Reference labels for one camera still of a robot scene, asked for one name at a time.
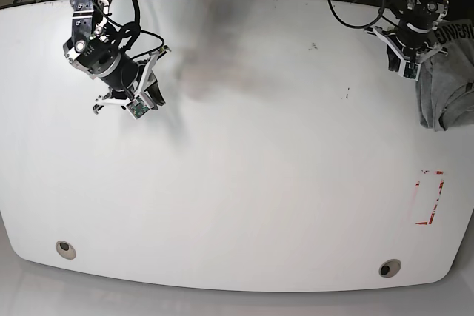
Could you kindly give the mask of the grey t-shirt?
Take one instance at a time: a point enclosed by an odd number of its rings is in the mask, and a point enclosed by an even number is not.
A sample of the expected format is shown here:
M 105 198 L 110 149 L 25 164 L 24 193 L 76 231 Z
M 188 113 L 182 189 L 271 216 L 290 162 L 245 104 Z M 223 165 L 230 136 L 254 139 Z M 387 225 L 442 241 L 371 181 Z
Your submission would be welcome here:
M 420 125 L 435 131 L 473 124 L 473 21 L 444 22 L 429 35 L 447 54 L 421 65 L 415 91 Z

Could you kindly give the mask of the red tape rectangle marking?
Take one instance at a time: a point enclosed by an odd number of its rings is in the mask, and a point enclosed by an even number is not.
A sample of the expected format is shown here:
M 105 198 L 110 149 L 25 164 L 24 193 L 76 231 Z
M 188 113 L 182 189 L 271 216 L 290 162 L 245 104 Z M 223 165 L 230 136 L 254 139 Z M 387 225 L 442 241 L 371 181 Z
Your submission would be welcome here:
M 415 184 L 411 219 L 417 226 L 433 223 L 444 187 L 444 171 L 422 170 Z

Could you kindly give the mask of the left table grommet hole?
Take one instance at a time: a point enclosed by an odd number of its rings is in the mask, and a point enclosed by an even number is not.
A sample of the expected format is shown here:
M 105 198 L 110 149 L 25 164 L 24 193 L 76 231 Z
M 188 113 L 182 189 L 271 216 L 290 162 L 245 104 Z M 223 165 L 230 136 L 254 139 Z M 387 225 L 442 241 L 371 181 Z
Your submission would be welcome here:
M 56 243 L 56 251 L 62 258 L 66 260 L 73 260 L 76 258 L 76 250 L 70 243 L 66 241 L 58 241 Z

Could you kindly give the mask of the table grommet hole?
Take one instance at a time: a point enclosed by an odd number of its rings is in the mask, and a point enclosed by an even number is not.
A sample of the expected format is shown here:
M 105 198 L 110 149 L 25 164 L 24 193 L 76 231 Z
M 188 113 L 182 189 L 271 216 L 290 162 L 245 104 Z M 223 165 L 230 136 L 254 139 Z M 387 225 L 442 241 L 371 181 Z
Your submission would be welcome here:
M 76 258 L 76 250 L 70 243 L 66 241 L 58 241 L 56 243 L 56 251 L 62 258 L 66 260 L 73 260 Z
M 380 266 L 378 273 L 383 278 L 392 278 L 398 274 L 400 269 L 401 261 L 398 259 L 391 259 L 387 260 Z

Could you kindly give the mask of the right table grommet hole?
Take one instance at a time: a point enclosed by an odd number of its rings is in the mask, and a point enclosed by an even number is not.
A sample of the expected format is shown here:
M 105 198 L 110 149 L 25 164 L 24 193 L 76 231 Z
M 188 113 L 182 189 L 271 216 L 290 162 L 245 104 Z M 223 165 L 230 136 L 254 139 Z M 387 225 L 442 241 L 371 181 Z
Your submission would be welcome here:
M 398 274 L 400 269 L 401 261 L 398 259 L 391 259 L 387 260 L 380 266 L 378 273 L 383 278 L 392 278 Z

